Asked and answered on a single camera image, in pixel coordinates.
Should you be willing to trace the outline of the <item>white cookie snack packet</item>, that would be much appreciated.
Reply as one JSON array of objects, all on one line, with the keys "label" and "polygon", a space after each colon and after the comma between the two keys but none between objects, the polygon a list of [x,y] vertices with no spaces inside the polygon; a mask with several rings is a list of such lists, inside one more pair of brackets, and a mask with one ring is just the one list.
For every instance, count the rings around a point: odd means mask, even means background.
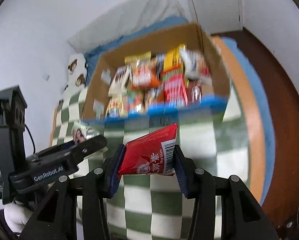
[{"label": "white cookie snack packet", "polygon": [[187,79],[200,80],[209,86],[212,85],[210,68],[202,52],[181,49],[180,57],[184,63],[184,76]]}]

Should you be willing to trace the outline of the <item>bear print pillow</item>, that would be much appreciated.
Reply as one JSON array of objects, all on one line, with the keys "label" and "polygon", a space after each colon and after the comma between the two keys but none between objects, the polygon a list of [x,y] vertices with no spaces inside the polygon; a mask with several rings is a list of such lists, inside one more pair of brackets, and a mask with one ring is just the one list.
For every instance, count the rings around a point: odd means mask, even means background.
[{"label": "bear print pillow", "polygon": [[85,88],[88,64],[83,54],[73,54],[69,57],[68,81],[59,103],[71,98]]}]

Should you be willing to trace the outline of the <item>small red sachet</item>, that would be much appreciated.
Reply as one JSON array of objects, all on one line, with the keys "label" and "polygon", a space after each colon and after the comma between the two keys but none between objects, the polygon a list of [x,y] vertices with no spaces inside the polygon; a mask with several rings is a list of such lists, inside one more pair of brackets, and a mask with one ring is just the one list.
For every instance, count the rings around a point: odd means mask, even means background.
[{"label": "small red sachet", "polygon": [[177,132],[178,124],[174,123],[127,142],[118,174],[172,176]]}]

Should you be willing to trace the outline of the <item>red green snack packet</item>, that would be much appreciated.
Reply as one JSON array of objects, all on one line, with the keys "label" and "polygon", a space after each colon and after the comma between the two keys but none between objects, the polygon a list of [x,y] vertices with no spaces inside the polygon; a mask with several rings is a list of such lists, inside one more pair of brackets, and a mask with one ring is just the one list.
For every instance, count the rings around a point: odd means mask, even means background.
[{"label": "red green snack packet", "polygon": [[164,85],[165,104],[173,108],[186,107],[188,98],[181,65],[164,71],[161,75],[161,81]]}]

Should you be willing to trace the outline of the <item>dark red brown sachet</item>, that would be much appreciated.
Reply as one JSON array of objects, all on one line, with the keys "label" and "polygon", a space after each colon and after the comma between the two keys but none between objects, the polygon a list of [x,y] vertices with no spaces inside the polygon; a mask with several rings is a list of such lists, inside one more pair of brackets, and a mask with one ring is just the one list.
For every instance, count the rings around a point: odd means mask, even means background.
[{"label": "dark red brown sachet", "polygon": [[201,102],[201,81],[190,80],[187,85],[188,103],[198,105]]}]

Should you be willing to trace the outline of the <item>orange panda snack bag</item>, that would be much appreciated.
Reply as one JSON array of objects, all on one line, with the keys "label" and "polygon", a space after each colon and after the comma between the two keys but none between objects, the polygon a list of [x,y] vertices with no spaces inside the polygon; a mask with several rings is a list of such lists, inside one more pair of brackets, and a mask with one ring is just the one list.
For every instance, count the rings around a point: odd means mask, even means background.
[{"label": "orange panda snack bag", "polygon": [[160,86],[160,80],[156,76],[157,59],[151,59],[132,68],[131,88],[151,89]]},{"label": "orange panda snack bag", "polygon": [[145,92],[145,109],[149,110],[160,103],[165,103],[164,90],[159,88],[151,88]]}]

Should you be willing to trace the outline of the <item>green white checkered mat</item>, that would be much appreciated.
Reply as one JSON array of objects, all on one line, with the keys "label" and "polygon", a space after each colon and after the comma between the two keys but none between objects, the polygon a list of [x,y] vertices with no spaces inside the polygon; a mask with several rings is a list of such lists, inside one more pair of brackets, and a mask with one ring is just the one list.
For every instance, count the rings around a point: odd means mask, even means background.
[{"label": "green white checkered mat", "polygon": [[[97,125],[108,146],[92,155],[79,174],[101,166],[119,144],[133,146],[126,155],[134,167],[124,176],[118,192],[107,201],[110,230],[131,239],[183,239],[187,236],[193,204],[180,192],[173,169],[173,150],[180,145],[199,168],[228,178],[236,174],[260,197],[264,174],[256,174],[252,162],[265,168],[265,133],[251,80],[256,78],[247,58],[230,38],[215,38],[215,45],[242,85],[231,87],[226,110],[171,111],[168,115],[116,120]],[[243,95],[243,87],[248,89]]]}]

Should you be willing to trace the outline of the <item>white door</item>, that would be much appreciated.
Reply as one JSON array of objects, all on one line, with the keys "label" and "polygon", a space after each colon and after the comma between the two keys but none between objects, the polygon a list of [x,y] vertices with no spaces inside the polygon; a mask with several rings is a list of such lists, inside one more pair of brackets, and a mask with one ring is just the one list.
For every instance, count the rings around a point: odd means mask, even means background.
[{"label": "white door", "polygon": [[242,0],[187,0],[192,19],[211,34],[243,29]]}]

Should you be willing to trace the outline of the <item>small white panda packet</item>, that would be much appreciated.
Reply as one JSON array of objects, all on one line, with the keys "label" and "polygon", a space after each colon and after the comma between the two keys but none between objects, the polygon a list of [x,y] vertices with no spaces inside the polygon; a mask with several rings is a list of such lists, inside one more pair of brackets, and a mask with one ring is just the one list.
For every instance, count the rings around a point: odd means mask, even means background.
[{"label": "small white panda packet", "polygon": [[71,134],[74,143],[79,144],[100,135],[100,132],[91,126],[75,121],[71,129]]}]

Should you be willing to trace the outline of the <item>yellow black noodle packet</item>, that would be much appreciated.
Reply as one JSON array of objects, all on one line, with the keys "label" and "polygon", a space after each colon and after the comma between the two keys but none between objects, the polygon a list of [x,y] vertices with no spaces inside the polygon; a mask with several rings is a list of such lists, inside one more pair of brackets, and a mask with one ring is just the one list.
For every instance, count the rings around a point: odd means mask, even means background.
[{"label": "yellow black noodle packet", "polygon": [[185,51],[186,44],[181,43],[176,48],[169,50],[165,54],[156,56],[156,76],[160,81],[167,80],[170,76],[184,73],[184,62],[180,52]]}]

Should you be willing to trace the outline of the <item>cardboard milk box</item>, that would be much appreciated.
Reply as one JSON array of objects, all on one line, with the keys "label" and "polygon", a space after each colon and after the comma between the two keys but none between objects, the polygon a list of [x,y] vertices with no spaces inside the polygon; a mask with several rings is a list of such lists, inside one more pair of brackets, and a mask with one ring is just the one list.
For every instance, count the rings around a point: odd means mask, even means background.
[{"label": "cardboard milk box", "polygon": [[101,55],[82,120],[120,125],[222,113],[231,80],[211,38],[196,23],[157,30]]}]

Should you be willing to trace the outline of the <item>chocolate wafer stick packet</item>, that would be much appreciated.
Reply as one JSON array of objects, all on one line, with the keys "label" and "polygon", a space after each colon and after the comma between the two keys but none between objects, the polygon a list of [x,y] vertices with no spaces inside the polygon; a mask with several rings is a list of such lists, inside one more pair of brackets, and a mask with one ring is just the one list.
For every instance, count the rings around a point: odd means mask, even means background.
[{"label": "chocolate wafer stick packet", "polygon": [[119,67],[109,87],[108,96],[114,97],[127,93],[127,84],[130,77],[130,67]]}]

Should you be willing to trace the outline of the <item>colourful candy ball bag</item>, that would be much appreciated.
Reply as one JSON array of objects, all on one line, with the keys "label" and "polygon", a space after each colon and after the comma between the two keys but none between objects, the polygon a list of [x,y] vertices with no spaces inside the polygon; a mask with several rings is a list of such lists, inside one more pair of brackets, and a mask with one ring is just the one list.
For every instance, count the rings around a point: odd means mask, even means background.
[{"label": "colourful candy ball bag", "polygon": [[142,114],[145,111],[144,107],[144,92],[140,90],[131,91],[128,93],[128,114]]}]

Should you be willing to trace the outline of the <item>yellow panda snack bag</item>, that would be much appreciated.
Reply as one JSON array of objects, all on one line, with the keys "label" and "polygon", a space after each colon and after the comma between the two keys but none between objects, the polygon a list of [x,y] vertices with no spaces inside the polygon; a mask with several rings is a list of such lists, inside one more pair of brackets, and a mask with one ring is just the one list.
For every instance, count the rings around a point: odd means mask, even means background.
[{"label": "yellow panda snack bag", "polygon": [[105,113],[106,118],[124,118],[128,115],[127,103],[124,97],[111,98]]}]

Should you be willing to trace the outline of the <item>clear yellow biscuit bag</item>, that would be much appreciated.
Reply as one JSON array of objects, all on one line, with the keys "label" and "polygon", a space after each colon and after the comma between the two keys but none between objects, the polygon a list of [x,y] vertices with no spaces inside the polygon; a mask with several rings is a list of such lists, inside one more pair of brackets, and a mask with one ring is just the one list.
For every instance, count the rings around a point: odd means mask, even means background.
[{"label": "clear yellow biscuit bag", "polygon": [[126,56],[124,58],[124,63],[126,66],[131,66],[134,68],[137,67],[142,62],[149,61],[151,59],[151,56],[152,54],[150,51],[139,55]]}]

